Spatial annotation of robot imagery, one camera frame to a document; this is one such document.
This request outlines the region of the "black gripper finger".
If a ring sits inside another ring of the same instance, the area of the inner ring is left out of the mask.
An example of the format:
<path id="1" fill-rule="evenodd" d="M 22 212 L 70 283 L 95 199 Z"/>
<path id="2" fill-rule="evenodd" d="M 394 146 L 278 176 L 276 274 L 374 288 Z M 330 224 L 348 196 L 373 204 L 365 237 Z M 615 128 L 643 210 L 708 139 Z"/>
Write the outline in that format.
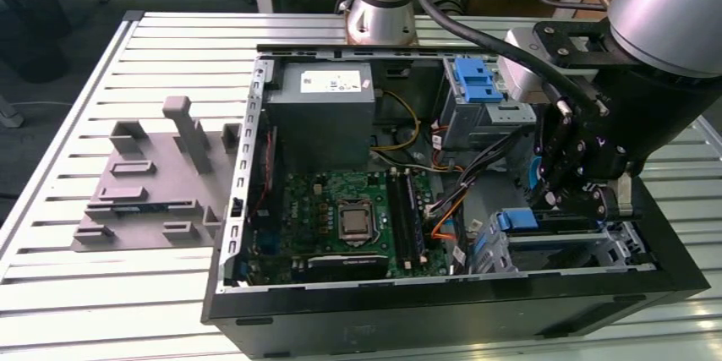
<path id="1" fill-rule="evenodd" d="M 589 149 L 588 116 L 568 100 L 558 100 L 537 120 L 534 152 L 541 158 L 538 180 L 532 189 L 532 208 L 578 210 L 592 200 L 584 178 Z"/>
<path id="2" fill-rule="evenodd" d="M 592 205 L 592 213 L 600 221 L 617 222 L 636 215 L 633 180 L 621 176 L 605 183 L 588 183 L 582 189 Z"/>

